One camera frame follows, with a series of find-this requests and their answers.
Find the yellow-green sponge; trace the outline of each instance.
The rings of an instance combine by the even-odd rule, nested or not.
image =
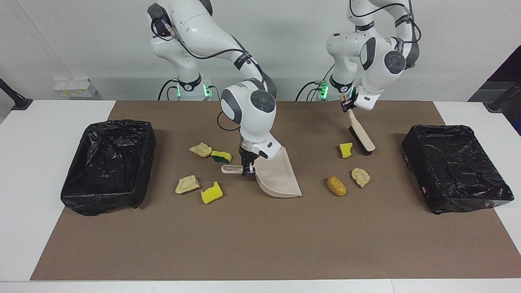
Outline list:
[[[227,152],[212,151],[212,158],[214,158],[215,162],[226,163],[226,164],[230,164],[230,162],[231,162],[231,154],[229,154]]]
[[[351,148],[353,147],[353,143],[343,143],[340,145],[340,152],[342,153],[342,158],[348,158],[351,156]]]
[[[204,204],[209,204],[214,200],[222,197],[221,186],[217,181],[214,181],[214,186],[206,189],[205,191],[201,191],[201,197],[203,198]]]

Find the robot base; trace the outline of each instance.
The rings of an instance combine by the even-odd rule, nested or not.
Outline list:
[[[212,90],[209,78],[203,78],[203,81],[192,91],[186,91],[183,87],[178,87],[176,98],[179,101],[212,101]]]

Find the hand brush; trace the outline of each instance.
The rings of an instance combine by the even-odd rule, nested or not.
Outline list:
[[[342,102],[346,102],[348,99],[345,94],[340,94],[340,100]],[[371,138],[369,138],[369,135],[365,132],[364,127],[362,127],[362,124],[358,122],[358,120],[355,117],[355,114],[353,113],[353,109],[349,108],[347,110],[347,113],[349,115],[349,120],[351,121],[351,126],[349,127],[349,132],[353,136],[353,138],[356,140],[356,143],[360,146],[360,149],[362,150],[362,153],[366,156],[371,155],[371,153],[376,149],[375,145],[371,141]]]

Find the black trash bag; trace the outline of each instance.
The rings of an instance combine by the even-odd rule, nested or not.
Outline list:
[[[136,209],[145,198],[155,144],[150,122],[89,125],[69,168],[61,201],[85,216],[121,206]]]
[[[514,200],[468,126],[415,125],[402,147],[407,166],[435,214],[490,209]]]

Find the beige dustpan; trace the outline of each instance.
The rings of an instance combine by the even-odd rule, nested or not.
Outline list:
[[[255,170],[257,183],[268,195],[276,198],[302,196],[290,158],[283,146],[271,161],[262,157],[255,160]],[[242,174],[242,166],[224,165],[221,171],[225,174]]]

